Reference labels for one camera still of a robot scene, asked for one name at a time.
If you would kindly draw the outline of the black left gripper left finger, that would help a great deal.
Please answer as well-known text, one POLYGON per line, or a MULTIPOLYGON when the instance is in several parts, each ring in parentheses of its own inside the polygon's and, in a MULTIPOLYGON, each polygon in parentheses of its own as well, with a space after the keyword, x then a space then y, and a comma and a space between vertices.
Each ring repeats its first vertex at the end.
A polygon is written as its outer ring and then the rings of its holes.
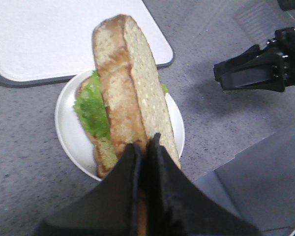
POLYGON ((136 236, 142 154, 128 144, 121 159, 89 193, 46 217, 36 236, 136 236))

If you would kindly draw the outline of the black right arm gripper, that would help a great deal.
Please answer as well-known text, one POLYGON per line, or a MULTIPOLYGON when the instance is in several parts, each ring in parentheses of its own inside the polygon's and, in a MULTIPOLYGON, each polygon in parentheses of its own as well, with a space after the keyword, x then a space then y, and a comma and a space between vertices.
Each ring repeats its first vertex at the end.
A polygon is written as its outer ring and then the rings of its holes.
POLYGON ((215 64, 223 90, 264 89, 283 92, 295 86, 295 28, 278 29, 260 49, 253 45, 241 55, 215 64))

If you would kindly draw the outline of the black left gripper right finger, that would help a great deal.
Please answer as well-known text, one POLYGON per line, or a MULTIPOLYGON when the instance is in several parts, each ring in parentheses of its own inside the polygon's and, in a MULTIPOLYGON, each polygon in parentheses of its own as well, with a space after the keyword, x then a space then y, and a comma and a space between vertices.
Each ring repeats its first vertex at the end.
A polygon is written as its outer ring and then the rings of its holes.
POLYGON ((160 144, 150 139, 145 159, 147 231, 151 236, 259 236, 257 227, 200 191, 160 144))

